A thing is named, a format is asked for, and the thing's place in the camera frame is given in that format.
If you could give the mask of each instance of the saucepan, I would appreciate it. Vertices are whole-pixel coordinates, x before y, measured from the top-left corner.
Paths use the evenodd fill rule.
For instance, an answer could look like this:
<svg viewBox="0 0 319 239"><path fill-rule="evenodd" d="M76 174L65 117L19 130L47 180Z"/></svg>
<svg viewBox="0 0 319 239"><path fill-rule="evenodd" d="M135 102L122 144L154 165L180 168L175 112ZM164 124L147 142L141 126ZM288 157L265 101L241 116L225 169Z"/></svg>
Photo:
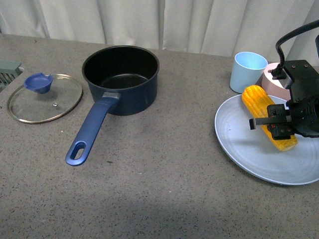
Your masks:
<svg viewBox="0 0 319 239"><path fill-rule="evenodd" d="M82 74L95 103L66 154L67 164L78 166L86 161L108 112L132 115L154 102L159 69L157 57L136 46L105 48L86 59Z"/></svg>

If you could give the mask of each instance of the saucepan handle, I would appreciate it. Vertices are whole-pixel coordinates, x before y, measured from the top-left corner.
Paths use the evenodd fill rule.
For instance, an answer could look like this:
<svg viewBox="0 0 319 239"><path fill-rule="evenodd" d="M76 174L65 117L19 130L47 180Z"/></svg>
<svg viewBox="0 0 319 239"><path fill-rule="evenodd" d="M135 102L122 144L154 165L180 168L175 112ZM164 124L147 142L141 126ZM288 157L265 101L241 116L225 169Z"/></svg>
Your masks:
<svg viewBox="0 0 319 239"><path fill-rule="evenodd" d="M112 97L102 97L95 102L66 154L65 161L67 164L79 166L85 162L108 110L114 107L119 99L120 96L115 94ZM80 149L83 149L81 156L75 158Z"/></svg>

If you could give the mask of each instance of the speckled countertop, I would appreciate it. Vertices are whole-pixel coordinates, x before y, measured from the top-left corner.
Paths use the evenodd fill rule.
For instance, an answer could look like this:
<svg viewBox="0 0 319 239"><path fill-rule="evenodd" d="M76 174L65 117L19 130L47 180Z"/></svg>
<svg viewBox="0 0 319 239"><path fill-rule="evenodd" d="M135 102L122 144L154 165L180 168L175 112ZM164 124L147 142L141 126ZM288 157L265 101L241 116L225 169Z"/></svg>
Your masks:
<svg viewBox="0 0 319 239"><path fill-rule="evenodd" d="M229 88L228 57L152 50L158 95L145 111L108 115L88 160L65 163L93 104L81 75L103 44L0 34L0 59L25 69L0 93L0 238L319 238L319 183L280 186L240 169L216 138ZM6 102L34 73L67 74L80 103L23 124Z"/></svg>

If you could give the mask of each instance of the yellow corn cob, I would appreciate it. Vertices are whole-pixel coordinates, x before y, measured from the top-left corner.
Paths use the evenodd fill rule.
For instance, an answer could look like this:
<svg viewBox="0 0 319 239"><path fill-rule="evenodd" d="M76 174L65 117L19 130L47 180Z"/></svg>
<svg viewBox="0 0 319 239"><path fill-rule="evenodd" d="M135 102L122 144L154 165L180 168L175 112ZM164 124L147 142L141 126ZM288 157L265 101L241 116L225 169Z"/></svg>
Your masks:
<svg viewBox="0 0 319 239"><path fill-rule="evenodd" d="M275 104L264 89L256 85L247 87L241 98L254 118L268 117L267 106ZM291 139L274 140L266 125L262 125L261 128L274 146L280 151L292 149L298 143L297 138L294 135L291 136Z"/></svg>

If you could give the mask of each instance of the blue lid knob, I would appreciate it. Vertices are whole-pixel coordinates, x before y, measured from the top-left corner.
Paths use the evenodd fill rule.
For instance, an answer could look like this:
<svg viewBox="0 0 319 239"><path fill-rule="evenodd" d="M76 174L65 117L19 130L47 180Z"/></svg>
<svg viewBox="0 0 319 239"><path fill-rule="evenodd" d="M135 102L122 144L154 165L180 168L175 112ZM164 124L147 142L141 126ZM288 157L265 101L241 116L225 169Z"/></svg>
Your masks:
<svg viewBox="0 0 319 239"><path fill-rule="evenodd" d="M49 92L52 81L52 75L46 76L43 73L36 73L32 76L29 76L24 81L24 87L39 94L45 94Z"/></svg>

